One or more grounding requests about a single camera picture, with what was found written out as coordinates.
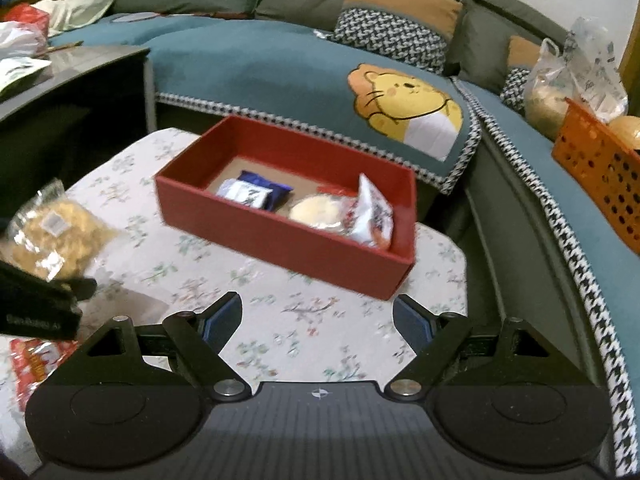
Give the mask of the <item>red Trolli gummy bag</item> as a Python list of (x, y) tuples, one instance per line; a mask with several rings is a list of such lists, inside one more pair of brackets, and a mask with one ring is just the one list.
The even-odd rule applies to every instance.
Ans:
[(11, 339), (10, 356), (15, 374), (15, 394), (21, 412), (29, 398), (77, 348), (78, 341)]

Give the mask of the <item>clear bag of yellow crackers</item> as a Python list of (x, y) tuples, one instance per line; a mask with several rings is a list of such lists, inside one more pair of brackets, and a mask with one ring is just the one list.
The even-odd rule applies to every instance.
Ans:
[(119, 236), (108, 223), (75, 202), (54, 179), (9, 221), (1, 257), (50, 282), (81, 278), (94, 259)]

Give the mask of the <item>white gluten strip snack bag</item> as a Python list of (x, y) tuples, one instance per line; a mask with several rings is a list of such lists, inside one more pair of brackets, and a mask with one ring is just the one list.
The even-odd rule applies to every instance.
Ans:
[(360, 174), (348, 237), (361, 245), (387, 250), (392, 242), (393, 230), (392, 206), (373, 182), (365, 174)]

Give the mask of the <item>blue foil snack packet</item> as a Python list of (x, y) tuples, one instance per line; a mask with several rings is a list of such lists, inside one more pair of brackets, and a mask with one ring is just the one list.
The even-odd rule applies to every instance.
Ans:
[(290, 194), (294, 191), (292, 186), (271, 181), (260, 174), (255, 174), (247, 170), (241, 171), (239, 180), (260, 186), (261, 188), (266, 188), (269, 191), (264, 206), (262, 206), (262, 208), (268, 211), (276, 211), (288, 200)]

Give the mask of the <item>white Kaprons wafer packet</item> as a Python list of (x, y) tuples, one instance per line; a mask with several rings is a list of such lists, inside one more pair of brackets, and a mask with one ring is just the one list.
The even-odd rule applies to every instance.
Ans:
[(239, 179), (228, 179), (221, 183), (215, 195), (243, 206), (262, 209), (268, 193), (266, 188)]

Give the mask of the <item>round white cake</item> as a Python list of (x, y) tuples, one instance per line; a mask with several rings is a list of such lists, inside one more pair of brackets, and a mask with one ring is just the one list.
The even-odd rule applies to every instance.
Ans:
[(311, 194), (290, 207), (288, 218), (316, 230), (345, 234), (355, 205), (355, 197)]

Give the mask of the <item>floral tablecloth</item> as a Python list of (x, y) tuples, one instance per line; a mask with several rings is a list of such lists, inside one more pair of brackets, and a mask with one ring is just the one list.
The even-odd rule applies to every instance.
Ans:
[(250, 385), (388, 382), (413, 358), (395, 330), (389, 302), (166, 226), (154, 177), (194, 139), (175, 128), (155, 131), (70, 188), (73, 200), (118, 233), (90, 268), (98, 289), (80, 306), (80, 336), (115, 315), (153, 325), (237, 292), (242, 322), (221, 355)]

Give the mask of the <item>dark green sofa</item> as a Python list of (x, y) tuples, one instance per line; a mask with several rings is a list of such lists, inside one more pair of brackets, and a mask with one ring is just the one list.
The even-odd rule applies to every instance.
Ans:
[[(152, 18), (195, 16), (196, 18), (214, 18), (215, 20), (224, 21), (257, 20), (256, 12), (258, 1), (259, 0), (116, 0), (115, 9), (121, 14), (149, 11), (152, 13)], [(321, 30), (329, 40), (331, 40), (330, 24), (327, 20), (303, 20), (294, 25), (302, 25)], [(349, 87), (352, 88), (356, 94), (355, 104), (357, 113), (364, 118), (367, 125), (375, 132), (388, 140), (405, 145), (407, 148), (414, 148), (438, 162), (444, 162), (451, 156), (454, 150), (454, 144), (460, 139), (462, 133), (463, 114), (461, 106), (449, 94), (436, 89), (416, 77), (372, 65), (362, 66), (353, 70), (349, 73), (347, 81)], [(315, 136), (314, 134), (299, 131), (289, 126), (280, 126), (274, 122), (266, 122), (262, 119), (246, 116), (229, 115), (221, 117), (221, 120), (228, 117), (258, 120), (258, 122), (265, 122), (269, 125)], [(416, 178), (416, 173), (405, 162), (394, 162), (382, 156), (368, 152), (363, 153), (406, 167), (413, 172)], [(292, 192), (288, 200), (276, 211), (268, 211), (264, 208), (259, 210), (268, 212), (282, 210), (286, 218), (288, 218), (288, 210), (294, 203), (308, 195), (319, 193), (349, 196), (355, 197), (356, 199), (358, 196), (358, 190), (352, 193), (322, 185), (314, 192), (307, 193), (299, 198), (294, 197)], [(398, 291), (386, 300), (373, 298), (361, 292), (357, 292), (357, 294), (376, 300), (387, 301), (392, 305), (392, 300), (395, 296), (405, 293), (419, 300), (425, 307), (431, 308), (438, 313), (452, 311), (467, 314), (485, 323), (497, 323), (509, 316), (513, 316), (499, 314), (493, 318), (483, 318), (477, 310), (471, 306), (471, 271), (468, 257), (463, 249), (461, 240), (451, 237), (443, 230), (430, 226), (420, 218), (418, 211), (417, 178), (416, 227), (414, 228), (414, 234), (416, 234), (416, 246), (414, 246), (416, 261), (408, 276), (405, 278), (405, 281), (403, 281), (398, 288)], [(547, 335), (544, 336), (554, 344)], [(595, 382), (603, 382), (605, 380), (603, 375), (590, 370), (590, 368), (580, 364), (570, 356), (568, 357)]]

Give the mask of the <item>red cardboard box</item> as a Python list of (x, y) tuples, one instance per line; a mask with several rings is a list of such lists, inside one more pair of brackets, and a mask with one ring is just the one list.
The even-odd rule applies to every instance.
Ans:
[[(292, 186), (296, 198), (320, 186), (355, 193), (368, 177), (393, 208), (390, 248), (379, 250), (224, 200), (215, 192), (242, 170)], [(354, 148), (258, 120), (228, 117), (199, 136), (155, 176), (168, 226), (245, 255), (386, 300), (416, 261), (413, 172)]]

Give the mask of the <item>dark side table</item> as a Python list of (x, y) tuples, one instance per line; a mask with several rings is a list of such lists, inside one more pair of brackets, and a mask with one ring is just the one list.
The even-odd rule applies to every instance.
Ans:
[(50, 54), (30, 88), (1, 102), (1, 219), (54, 179), (66, 188), (156, 128), (150, 50)]

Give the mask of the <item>orange plastic basket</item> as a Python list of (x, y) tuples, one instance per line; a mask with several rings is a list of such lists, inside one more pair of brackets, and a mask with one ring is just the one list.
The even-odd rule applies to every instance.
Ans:
[(639, 251), (639, 155), (586, 108), (567, 100), (552, 157), (590, 196), (618, 237)]

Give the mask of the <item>white plastic bag on table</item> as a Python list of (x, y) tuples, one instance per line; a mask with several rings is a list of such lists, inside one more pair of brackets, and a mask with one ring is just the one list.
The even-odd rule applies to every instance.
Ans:
[(21, 91), (49, 65), (49, 14), (28, 3), (14, 6), (1, 21), (1, 99)]

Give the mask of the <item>teal sofa cover with lion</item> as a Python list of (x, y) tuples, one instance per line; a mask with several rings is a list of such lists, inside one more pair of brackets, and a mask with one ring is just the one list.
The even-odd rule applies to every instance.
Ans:
[[(120, 15), (66, 32), (60, 44), (150, 51), (160, 123), (196, 130), (217, 117), (289, 126), (405, 162), (418, 179), (418, 211), (461, 240), (470, 304), (483, 318), (527, 318), (568, 356), (605, 377), (614, 415), (612, 464), (639, 469), (639, 260), (552, 145), (498, 96), (457, 67), (421, 70), (278, 21)], [(451, 156), (438, 162), (391, 141), (356, 110), (349, 73), (372, 65), (421, 79), (462, 108)]]

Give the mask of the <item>clear plastic bag with food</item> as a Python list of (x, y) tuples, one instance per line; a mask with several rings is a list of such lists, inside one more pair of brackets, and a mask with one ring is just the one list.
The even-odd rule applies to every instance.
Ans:
[(578, 18), (562, 47), (545, 39), (524, 87), (526, 122), (549, 140), (563, 125), (568, 102), (608, 124), (628, 110), (613, 41), (595, 18)]

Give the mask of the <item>houndstooth throw pillow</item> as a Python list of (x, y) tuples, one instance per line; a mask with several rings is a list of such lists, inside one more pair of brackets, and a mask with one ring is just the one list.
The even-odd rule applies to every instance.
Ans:
[(458, 0), (344, 0), (331, 40), (440, 74)]

